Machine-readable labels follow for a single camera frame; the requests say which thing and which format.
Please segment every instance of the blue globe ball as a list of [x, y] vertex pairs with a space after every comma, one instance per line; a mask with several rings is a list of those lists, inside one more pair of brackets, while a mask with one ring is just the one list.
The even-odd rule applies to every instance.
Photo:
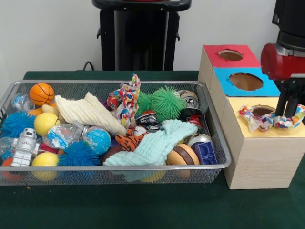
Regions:
[[103, 155], [110, 147], [111, 137], [103, 128], [92, 126], [84, 135], [83, 141], [90, 146], [97, 155]]

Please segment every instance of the mint green towel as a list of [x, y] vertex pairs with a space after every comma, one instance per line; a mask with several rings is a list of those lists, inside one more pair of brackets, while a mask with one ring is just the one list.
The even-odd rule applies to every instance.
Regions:
[[[165, 120], [162, 130], [147, 134], [134, 152], [121, 151], [104, 162], [104, 166], [162, 166], [170, 151], [184, 138], [195, 134], [194, 124], [179, 120]], [[147, 177], [143, 172], [117, 172], [125, 174], [127, 181]]]

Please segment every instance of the yellow ball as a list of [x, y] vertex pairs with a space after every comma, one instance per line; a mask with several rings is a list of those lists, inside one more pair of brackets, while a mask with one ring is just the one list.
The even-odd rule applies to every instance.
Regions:
[[165, 170], [158, 170], [157, 172], [153, 173], [152, 175], [143, 178], [141, 181], [144, 183], [152, 183], [155, 182], [157, 180], [160, 180], [163, 178], [163, 176], [165, 175]]
[[[32, 166], [57, 166], [59, 157], [50, 152], [39, 154], [32, 163]], [[57, 177], [57, 171], [34, 171], [33, 175], [41, 181], [51, 181]]]
[[58, 117], [52, 113], [42, 113], [35, 118], [34, 129], [38, 135], [43, 136], [47, 134], [50, 128], [59, 125], [61, 122]]

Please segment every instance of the orange ball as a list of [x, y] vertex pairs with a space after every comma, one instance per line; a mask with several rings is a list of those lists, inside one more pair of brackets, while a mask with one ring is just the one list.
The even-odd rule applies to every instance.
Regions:
[[[12, 162], [13, 162], [13, 158], [10, 157], [3, 162], [2, 166], [10, 166]], [[10, 182], [19, 182], [24, 179], [23, 175], [20, 175], [18, 173], [14, 174], [13, 172], [9, 172], [9, 171], [3, 171], [2, 175], [4, 179]]]
[[30, 90], [30, 99], [38, 106], [50, 104], [54, 100], [54, 90], [46, 83], [35, 84]]

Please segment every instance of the astronaut toy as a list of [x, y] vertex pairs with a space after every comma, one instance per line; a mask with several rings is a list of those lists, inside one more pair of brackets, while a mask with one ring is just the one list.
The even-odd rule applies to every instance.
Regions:
[[40, 144], [36, 142], [36, 131], [25, 128], [19, 138], [14, 138], [12, 151], [15, 152], [11, 166], [29, 166], [32, 156], [38, 154]]

